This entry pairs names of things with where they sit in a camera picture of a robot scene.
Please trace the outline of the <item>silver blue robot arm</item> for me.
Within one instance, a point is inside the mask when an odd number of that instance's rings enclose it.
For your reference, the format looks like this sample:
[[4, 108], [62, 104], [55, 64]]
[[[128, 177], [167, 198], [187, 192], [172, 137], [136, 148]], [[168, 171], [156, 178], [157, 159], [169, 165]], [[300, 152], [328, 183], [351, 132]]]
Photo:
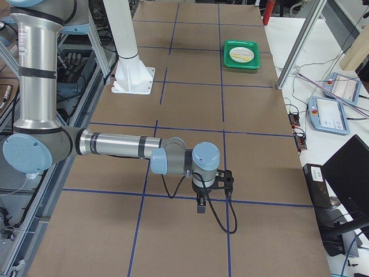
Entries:
[[57, 121], [57, 37], [72, 28], [89, 31], [87, 1], [10, 1], [10, 15], [18, 26], [21, 107], [2, 152], [14, 169], [37, 173], [70, 156], [88, 154], [147, 159], [155, 174], [192, 179], [199, 213], [212, 205], [213, 190], [222, 189], [231, 201], [234, 178], [219, 169], [220, 152], [210, 142], [188, 149], [177, 137], [99, 133]]

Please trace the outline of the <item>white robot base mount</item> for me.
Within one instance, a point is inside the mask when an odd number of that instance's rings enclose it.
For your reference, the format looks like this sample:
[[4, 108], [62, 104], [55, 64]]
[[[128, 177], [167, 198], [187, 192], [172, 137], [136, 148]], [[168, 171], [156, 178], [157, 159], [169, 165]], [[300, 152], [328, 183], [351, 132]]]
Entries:
[[149, 95], [155, 68], [140, 59], [129, 1], [108, 1], [106, 12], [119, 57], [112, 92]]

